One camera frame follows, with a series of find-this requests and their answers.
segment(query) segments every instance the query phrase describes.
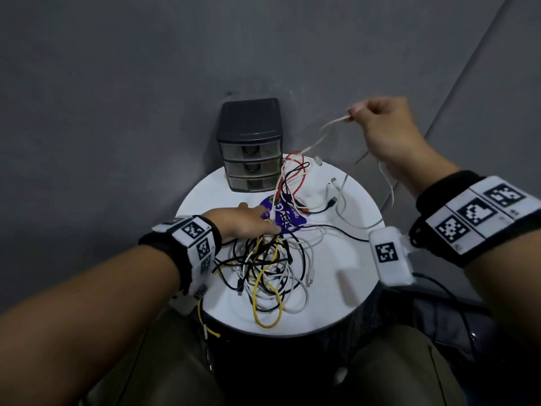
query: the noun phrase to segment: round table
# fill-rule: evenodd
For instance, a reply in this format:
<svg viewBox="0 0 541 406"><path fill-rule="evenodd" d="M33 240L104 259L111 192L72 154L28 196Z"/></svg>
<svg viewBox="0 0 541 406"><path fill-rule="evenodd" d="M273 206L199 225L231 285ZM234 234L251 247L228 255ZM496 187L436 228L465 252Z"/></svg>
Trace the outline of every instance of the round table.
<svg viewBox="0 0 541 406"><path fill-rule="evenodd" d="M335 177L341 184L344 176L345 173L338 168L323 163L318 174L318 181L324 186ZM272 191L259 193L231 191L222 167L209 174L190 191L180 205L177 215L202 214L213 208L236 207L240 202L246 202L248 206L254 207L272 193ZM373 199L353 178L349 177L346 181L343 194L347 207L342 216L351 224L362 227L372 225L381 219L382 216ZM371 231L359 230L348 225L337 216L334 208L309 218L320 221L322 224L339 227L357 238L366 240L368 232ZM315 225L315 223L308 221L307 225ZM381 222L373 229L383 226L385 225ZM247 292L239 296L237 292L228 289L218 275L209 276L203 310L216 321L238 331L274 337L310 334L344 319L372 292L379 280L378 273L368 242L350 239L331 228L324 229L325 236L314 246L314 283L308 288L308 305L301 313L284 312L277 326L264 329L254 321ZM295 234L310 242L321 239L321 232L317 228L301 229ZM217 258L226 259L230 249L231 246L224 246ZM300 253L296 251L292 253L293 270L300 275L302 270ZM230 284L236 285L238 278L230 268L225 267L223 273ZM288 307L301 307L303 302L304 292L301 287L298 287L290 297ZM276 319L277 314L278 311L271 314L259 314L259 319L264 324L270 324Z"/></svg>

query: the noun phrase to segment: pants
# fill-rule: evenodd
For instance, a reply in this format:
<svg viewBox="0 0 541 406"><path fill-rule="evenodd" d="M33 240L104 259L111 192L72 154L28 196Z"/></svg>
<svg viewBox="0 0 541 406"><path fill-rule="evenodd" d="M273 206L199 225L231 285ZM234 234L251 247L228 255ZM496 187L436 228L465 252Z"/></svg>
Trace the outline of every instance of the pants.
<svg viewBox="0 0 541 406"><path fill-rule="evenodd" d="M136 344L88 395L87 404L116 406L138 351ZM379 330L355 355L335 404L466 405L451 369L432 342L409 326ZM191 319L164 311L149 327L120 406L223 405Z"/></svg>

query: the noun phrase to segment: transparent drawer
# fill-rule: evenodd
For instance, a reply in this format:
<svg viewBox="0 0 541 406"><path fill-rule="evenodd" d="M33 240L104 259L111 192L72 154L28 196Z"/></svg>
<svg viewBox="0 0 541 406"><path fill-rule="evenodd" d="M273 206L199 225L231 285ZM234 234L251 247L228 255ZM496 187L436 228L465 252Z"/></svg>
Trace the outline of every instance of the transparent drawer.
<svg viewBox="0 0 541 406"><path fill-rule="evenodd" d="M220 142L225 161L258 161L282 156L281 140L260 145L225 144Z"/></svg>
<svg viewBox="0 0 541 406"><path fill-rule="evenodd" d="M236 177L254 177L279 174L282 168L282 157L260 162L223 162L226 174Z"/></svg>
<svg viewBox="0 0 541 406"><path fill-rule="evenodd" d="M265 192L274 191L280 174L260 178L234 178L227 176L229 187L237 192Z"/></svg>

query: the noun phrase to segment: person's right arm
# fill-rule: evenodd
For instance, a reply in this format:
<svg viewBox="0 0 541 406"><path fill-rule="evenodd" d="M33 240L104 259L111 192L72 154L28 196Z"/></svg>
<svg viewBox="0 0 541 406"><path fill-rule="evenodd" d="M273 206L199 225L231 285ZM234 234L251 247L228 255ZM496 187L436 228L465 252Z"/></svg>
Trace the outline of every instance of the person's right arm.
<svg viewBox="0 0 541 406"><path fill-rule="evenodd" d="M372 155L415 198L460 170L424 140L406 98L370 98L354 104L350 114ZM541 348L541 230L484 253L465 273L499 323L526 345Z"/></svg>

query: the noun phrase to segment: purple sticker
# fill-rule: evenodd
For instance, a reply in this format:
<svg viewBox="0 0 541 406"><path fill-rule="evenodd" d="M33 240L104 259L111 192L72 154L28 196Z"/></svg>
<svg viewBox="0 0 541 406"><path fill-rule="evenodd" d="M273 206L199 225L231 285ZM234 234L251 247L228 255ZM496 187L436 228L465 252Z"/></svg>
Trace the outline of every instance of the purple sticker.
<svg viewBox="0 0 541 406"><path fill-rule="evenodd" d="M285 198L288 202L291 202L291 195L282 194L282 197ZM280 202L276 204L276 225L282 228L281 235L288 232L298 231L300 226L304 225L307 221L306 219L299 215L291 205L286 201L280 198ZM262 202L265 208L269 211L272 209L272 195L266 197ZM266 212L263 215L263 219L269 219L269 212Z"/></svg>

